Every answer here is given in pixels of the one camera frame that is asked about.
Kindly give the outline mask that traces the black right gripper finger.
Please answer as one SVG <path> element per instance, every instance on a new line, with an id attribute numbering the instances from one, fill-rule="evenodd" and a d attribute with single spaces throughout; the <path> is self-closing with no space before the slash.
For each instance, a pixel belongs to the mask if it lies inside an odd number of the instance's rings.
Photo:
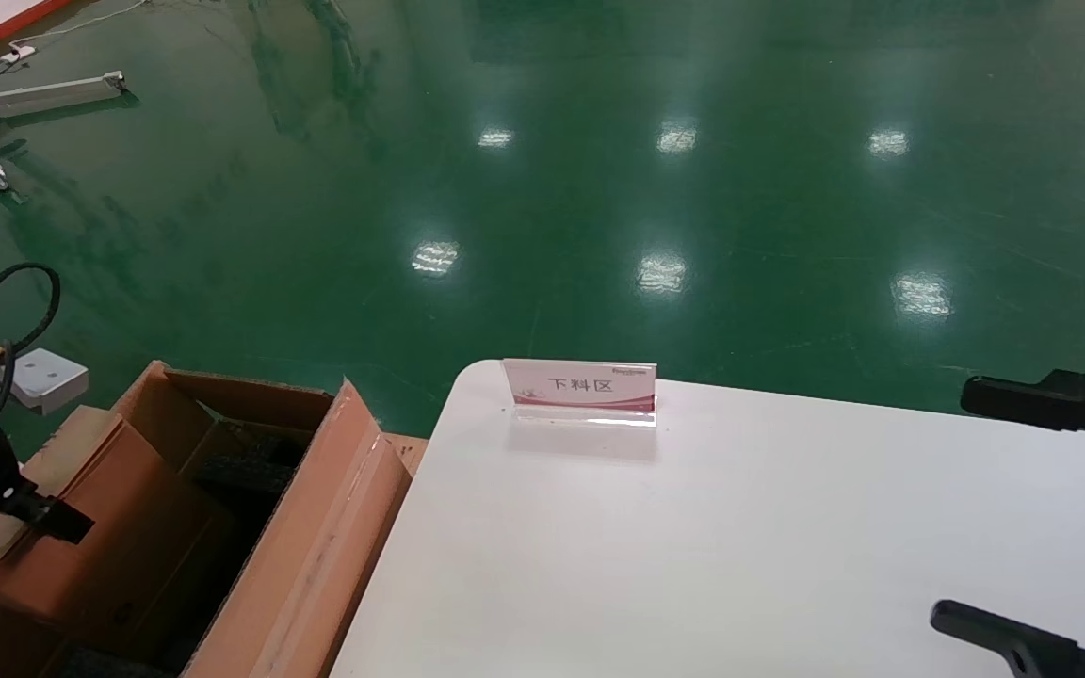
<path id="1" fill-rule="evenodd" d="M 1085 374 L 1052 370 L 1036 383 L 970 378 L 962 411 L 1033 428 L 1085 432 Z"/>
<path id="2" fill-rule="evenodd" d="M 976 606 L 935 602 L 931 627 L 1003 657 L 1013 677 L 1085 677 L 1085 647 L 1075 640 Z"/>

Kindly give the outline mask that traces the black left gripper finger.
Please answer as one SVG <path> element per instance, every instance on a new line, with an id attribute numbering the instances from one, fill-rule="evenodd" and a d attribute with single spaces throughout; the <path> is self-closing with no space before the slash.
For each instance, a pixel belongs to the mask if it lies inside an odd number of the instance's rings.
<path id="1" fill-rule="evenodd" d="M 18 519 L 39 535 L 65 543 L 81 543 L 95 521 L 54 496 L 35 490 L 9 490 L 1 498 L 1 512 Z"/>

